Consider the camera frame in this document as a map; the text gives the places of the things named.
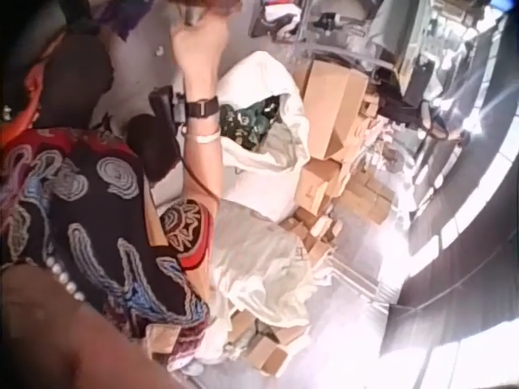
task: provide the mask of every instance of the sunlight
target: sunlight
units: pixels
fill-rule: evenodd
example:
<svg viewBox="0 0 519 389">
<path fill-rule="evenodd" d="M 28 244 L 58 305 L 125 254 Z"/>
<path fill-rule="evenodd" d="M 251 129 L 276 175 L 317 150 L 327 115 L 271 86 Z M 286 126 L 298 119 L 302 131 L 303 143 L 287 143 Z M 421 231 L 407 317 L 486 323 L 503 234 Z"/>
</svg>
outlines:
<svg viewBox="0 0 519 389">
<path fill-rule="evenodd" d="M 456 219 L 454 217 L 444 225 L 444 227 L 441 229 L 440 235 L 441 249 L 445 250 L 456 240 L 459 235 L 459 232 L 457 231 Z"/>
<path fill-rule="evenodd" d="M 518 355 L 519 319 L 462 340 L 451 389 L 519 382 Z"/>
<path fill-rule="evenodd" d="M 449 387 L 459 347 L 458 342 L 452 342 L 442 344 L 432 351 L 420 389 Z"/>
<path fill-rule="evenodd" d="M 494 160 L 479 181 L 479 194 L 485 201 L 489 201 L 492 198 L 511 167 L 512 162 L 504 158 L 500 153 L 495 155 Z"/>
<path fill-rule="evenodd" d="M 514 162 L 517 154 L 519 154 L 519 116 L 513 119 L 501 145 L 500 153 L 507 157 L 510 162 Z"/>
<path fill-rule="evenodd" d="M 367 387 L 413 389 L 425 356 L 426 350 L 423 348 L 405 348 L 383 355 L 375 368 L 377 374 Z"/>
<path fill-rule="evenodd" d="M 414 277 L 425 269 L 440 254 L 440 239 L 438 235 L 432 239 L 422 249 L 414 255 L 410 261 L 409 276 Z"/>
<path fill-rule="evenodd" d="M 465 231 L 486 204 L 487 201 L 482 197 L 480 189 L 474 189 L 454 216 L 459 233 Z"/>
<path fill-rule="evenodd" d="M 463 121 L 463 128 L 471 134 L 481 134 L 481 118 L 479 109 L 473 109 L 470 115 Z"/>
</svg>

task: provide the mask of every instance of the skin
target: skin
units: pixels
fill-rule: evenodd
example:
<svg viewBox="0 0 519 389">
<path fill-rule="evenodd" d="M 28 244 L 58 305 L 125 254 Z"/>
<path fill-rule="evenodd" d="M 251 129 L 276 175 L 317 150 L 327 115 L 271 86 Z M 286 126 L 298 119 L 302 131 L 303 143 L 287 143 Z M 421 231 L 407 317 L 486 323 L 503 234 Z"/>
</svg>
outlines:
<svg viewBox="0 0 519 389">
<path fill-rule="evenodd" d="M 189 101 L 215 96 L 217 70 L 227 39 L 226 19 L 217 15 L 206 15 L 194 28 L 173 31 L 174 56 L 183 71 Z M 189 134 L 210 135 L 217 130 L 216 117 L 188 122 Z M 220 141 L 199 144 L 186 139 L 184 152 L 200 181 L 220 197 Z M 188 174 L 184 177 L 185 196 L 200 201 L 216 215 L 218 202 Z M 148 239 L 152 245 L 163 245 L 166 237 L 147 193 L 144 208 Z M 14 365 L 30 372 L 22 374 L 28 387 L 179 387 L 139 345 L 129 342 L 87 304 L 74 300 L 48 271 L 30 265 L 10 267 L 2 273 L 0 285 L 2 341 L 9 344 Z"/>
</svg>

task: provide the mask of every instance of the brown cardboard box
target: brown cardboard box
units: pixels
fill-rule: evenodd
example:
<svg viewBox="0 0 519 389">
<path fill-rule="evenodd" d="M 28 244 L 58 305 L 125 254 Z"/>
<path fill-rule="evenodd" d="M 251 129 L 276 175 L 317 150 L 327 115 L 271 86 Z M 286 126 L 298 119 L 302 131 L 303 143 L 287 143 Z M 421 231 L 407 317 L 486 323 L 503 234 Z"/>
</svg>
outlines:
<svg viewBox="0 0 519 389">
<path fill-rule="evenodd" d="M 330 229 L 333 224 L 333 219 L 329 216 L 323 215 L 319 218 L 319 220 L 314 224 L 314 226 L 310 230 L 310 234 L 312 237 L 316 237 L 317 239 L 322 238 L 326 232 Z"/>
<path fill-rule="evenodd" d="M 289 354 L 282 348 L 276 347 L 267 358 L 267 361 L 265 361 L 261 370 L 268 375 L 276 377 L 283 370 L 288 359 Z"/>
<path fill-rule="evenodd" d="M 342 223 L 342 220 L 333 221 L 333 224 L 330 226 L 323 237 L 323 242 L 332 243 L 335 241 L 335 239 L 339 236 L 339 233 L 341 233 L 343 226 L 344 224 Z"/>
<path fill-rule="evenodd" d="M 369 172 L 363 172 L 362 170 L 358 170 L 351 176 L 351 181 L 356 182 L 361 186 L 365 186 L 370 179 L 373 178 L 373 175 Z"/>
<path fill-rule="evenodd" d="M 277 347 L 276 342 L 270 340 L 266 336 L 258 335 L 252 340 L 252 346 L 249 348 L 246 359 L 256 369 L 261 370 L 264 363 L 272 355 Z"/>
<path fill-rule="evenodd" d="M 382 224 L 388 218 L 390 212 L 391 203 L 387 199 L 379 197 L 375 206 L 367 214 L 367 218 L 377 224 Z"/>
<path fill-rule="evenodd" d="M 378 196 L 387 199 L 390 203 L 395 199 L 395 192 L 374 177 L 367 181 L 366 186 L 377 193 Z"/>
<path fill-rule="evenodd" d="M 233 330 L 229 333 L 227 340 L 230 343 L 234 343 L 240 338 L 240 336 L 245 333 L 247 329 L 254 325 L 255 317 L 248 310 L 243 310 L 241 312 L 237 312 L 230 321 L 233 326 Z"/>
<path fill-rule="evenodd" d="M 320 218 L 320 215 L 313 215 L 306 209 L 298 207 L 294 213 L 294 218 L 302 222 L 308 229 L 311 229 Z"/>
<path fill-rule="evenodd" d="M 369 118 L 376 118 L 379 110 L 380 96 L 378 93 L 366 92 L 361 112 Z"/>
<path fill-rule="evenodd" d="M 337 198 L 344 192 L 344 189 L 346 187 L 346 184 L 348 180 L 350 179 L 350 170 L 351 170 L 351 163 L 345 162 L 342 164 L 341 171 L 339 172 L 339 179 L 337 185 L 335 185 L 335 189 L 332 193 L 333 198 Z"/>
<path fill-rule="evenodd" d="M 312 62 L 308 61 L 303 64 L 297 65 L 295 70 L 292 72 L 292 77 L 294 77 L 294 82 L 299 88 L 299 93 L 301 97 L 305 96 L 305 91 L 307 90 L 308 79 L 310 78 Z"/>
<path fill-rule="evenodd" d="M 337 184 L 341 166 L 333 160 L 312 158 L 301 170 L 295 202 L 313 215 L 319 213 L 324 197 Z"/>
<path fill-rule="evenodd" d="M 357 182 L 350 182 L 341 196 L 341 199 L 352 199 L 352 202 L 365 210 L 371 209 L 375 205 L 377 198 L 378 196 L 375 192 Z"/>
<path fill-rule="evenodd" d="M 314 61 L 303 99 L 311 156 L 326 160 L 344 147 L 367 83 L 367 76 L 359 71 Z"/>
<path fill-rule="evenodd" d="M 392 192 L 370 173 L 357 172 L 339 201 L 361 217 L 382 224 L 391 211 Z"/>
<path fill-rule="evenodd" d="M 311 235 L 308 235 L 303 243 L 307 249 L 308 259 L 310 260 L 312 268 L 319 266 L 321 261 L 332 249 L 328 243 L 322 242 L 320 239 L 312 237 Z"/>
<path fill-rule="evenodd" d="M 292 231 L 297 227 L 299 224 L 299 221 L 293 217 L 289 217 L 287 219 L 284 219 L 279 226 L 283 228 L 285 231 Z"/>
<path fill-rule="evenodd" d="M 295 233 L 302 241 L 307 238 L 309 233 L 307 227 L 303 223 L 296 225 L 290 232 Z"/>
<path fill-rule="evenodd" d="M 303 336 L 307 332 L 307 328 L 308 326 L 296 326 L 291 328 L 272 327 L 272 330 L 274 331 L 274 335 L 276 336 L 279 344 L 288 346 L 299 336 Z"/>
<path fill-rule="evenodd" d="M 342 164 L 345 161 L 346 155 L 348 153 L 348 146 L 344 146 L 341 150 L 333 154 L 330 159 Z"/>
</svg>

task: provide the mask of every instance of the red patterned sleeve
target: red patterned sleeve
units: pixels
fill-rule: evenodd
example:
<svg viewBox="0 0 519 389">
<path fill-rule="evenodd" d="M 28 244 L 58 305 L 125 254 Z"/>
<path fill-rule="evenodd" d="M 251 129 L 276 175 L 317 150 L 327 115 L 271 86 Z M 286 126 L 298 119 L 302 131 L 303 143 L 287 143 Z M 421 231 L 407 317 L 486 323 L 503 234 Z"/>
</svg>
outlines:
<svg viewBox="0 0 519 389">
<path fill-rule="evenodd" d="M 192 199 L 180 199 L 161 216 L 169 244 L 185 271 L 199 267 L 212 243 L 214 223 L 208 209 Z"/>
</svg>

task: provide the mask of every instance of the floor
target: floor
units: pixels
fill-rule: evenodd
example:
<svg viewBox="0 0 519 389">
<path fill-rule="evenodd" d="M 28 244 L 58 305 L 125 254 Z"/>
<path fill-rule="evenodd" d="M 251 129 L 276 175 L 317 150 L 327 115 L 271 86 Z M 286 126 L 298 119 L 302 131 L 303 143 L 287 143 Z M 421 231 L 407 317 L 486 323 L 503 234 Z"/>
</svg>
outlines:
<svg viewBox="0 0 519 389">
<path fill-rule="evenodd" d="M 251 22 L 252 8 L 252 0 L 246 0 L 242 13 L 234 16 L 230 23 L 231 38 L 222 59 L 221 74 L 258 49 L 267 50 L 289 68 L 297 63 L 290 47 L 278 47 L 266 39 L 252 40 L 244 36 Z M 98 117 L 108 110 L 114 115 L 115 124 L 121 126 L 131 116 L 150 110 L 147 96 L 154 87 L 173 82 L 171 20 L 165 4 L 156 1 L 152 12 L 127 42 L 111 39 L 115 84 L 98 107 Z M 159 48 L 163 49 L 161 55 L 157 55 Z M 398 224 L 397 216 L 378 227 L 347 210 L 337 209 L 337 214 L 345 221 L 345 228 L 337 240 L 337 254 L 332 261 L 336 276 L 331 286 L 320 288 L 309 301 L 311 345 L 294 357 L 278 379 L 265 378 L 241 362 L 227 362 L 208 367 L 198 379 L 201 387 L 333 389 L 365 386 L 384 334 L 385 303 L 397 299 L 403 274 L 399 269 L 407 260 L 406 243 L 402 233 L 394 228 Z"/>
</svg>

